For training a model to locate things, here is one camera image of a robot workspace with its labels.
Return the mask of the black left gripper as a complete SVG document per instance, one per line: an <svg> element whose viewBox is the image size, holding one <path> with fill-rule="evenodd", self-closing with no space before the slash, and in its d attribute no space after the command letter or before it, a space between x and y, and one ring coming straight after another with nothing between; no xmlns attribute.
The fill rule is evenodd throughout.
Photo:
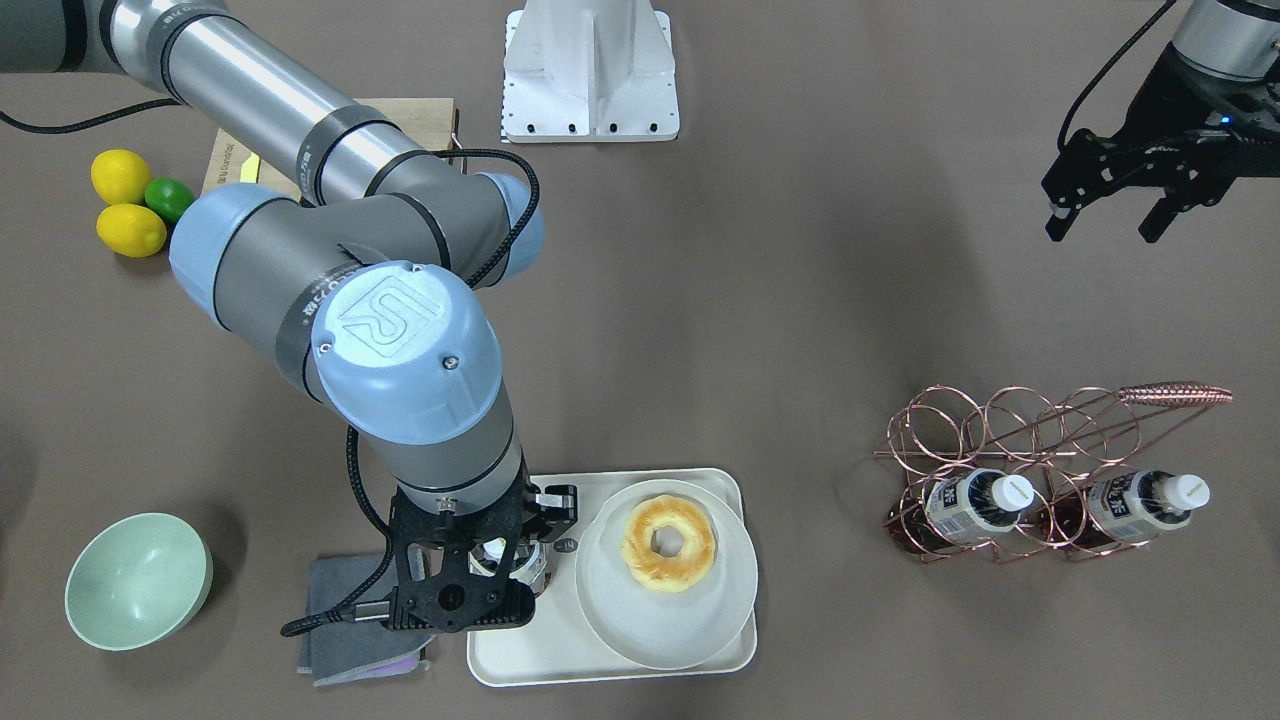
<svg viewBox="0 0 1280 720"><path fill-rule="evenodd" d="M1279 174L1277 67L1261 79L1231 81L1161 54L1120 129L1078 129L1041 184L1050 200L1047 236L1061 242L1080 211L1129 187L1164 196L1138 227L1156 243L1178 215L1212 208L1234 181Z"/></svg>

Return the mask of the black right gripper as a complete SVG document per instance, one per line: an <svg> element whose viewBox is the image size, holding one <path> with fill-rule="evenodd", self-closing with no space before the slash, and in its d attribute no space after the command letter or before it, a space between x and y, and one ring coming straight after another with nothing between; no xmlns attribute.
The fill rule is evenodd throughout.
<svg viewBox="0 0 1280 720"><path fill-rule="evenodd" d="M470 570L471 550L494 538L513 544L524 537L525 503L530 484L512 484L493 505L477 512L433 514L419 507L403 489L390 506L390 533L398 582L384 628L392 632L457 633L524 626L535 614L534 591L509 577L515 551L507 548L493 575ZM413 544L440 550L440 569L421 580L412 578Z"/></svg>

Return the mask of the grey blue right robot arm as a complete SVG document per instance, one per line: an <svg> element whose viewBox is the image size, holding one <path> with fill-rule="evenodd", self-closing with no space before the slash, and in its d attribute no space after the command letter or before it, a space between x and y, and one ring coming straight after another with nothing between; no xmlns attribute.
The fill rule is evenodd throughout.
<svg viewBox="0 0 1280 720"><path fill-rule="evenodd" d="M463 174L234 18L221 1L5 1L6 73L122 73L201 110L300 200L255 183L197 199L170 266L223 329L348 423L349 483L398 582L282 628L527 624L516 553L573 520L531 483L476 290L538 258L532 169Z"/></svg>

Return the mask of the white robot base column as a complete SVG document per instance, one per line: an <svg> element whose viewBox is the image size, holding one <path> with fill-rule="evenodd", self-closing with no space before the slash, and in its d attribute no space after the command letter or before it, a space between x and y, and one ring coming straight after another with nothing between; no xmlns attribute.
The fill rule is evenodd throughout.
<svg viewBox="0 0 1280 720"><path fill-rule="evenodd" d="M529 1L509 13L500 137L511 143L677 138L671 27L649 1Z"/></svg>

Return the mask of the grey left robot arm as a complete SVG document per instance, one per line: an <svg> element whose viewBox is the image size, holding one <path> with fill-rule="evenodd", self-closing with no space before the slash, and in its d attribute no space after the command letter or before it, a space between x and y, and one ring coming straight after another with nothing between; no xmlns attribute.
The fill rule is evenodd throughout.
<svg viewBox="0 0 1280 720"><path fill-rule="evenodd" d="M1042 179L1062 240L1080 211L1126 187L1161 188L1139 232L1220 202L1239 178L1279 173L1279 9L1275 1L1194 1L1112 136L1062 126Z"/></svg>

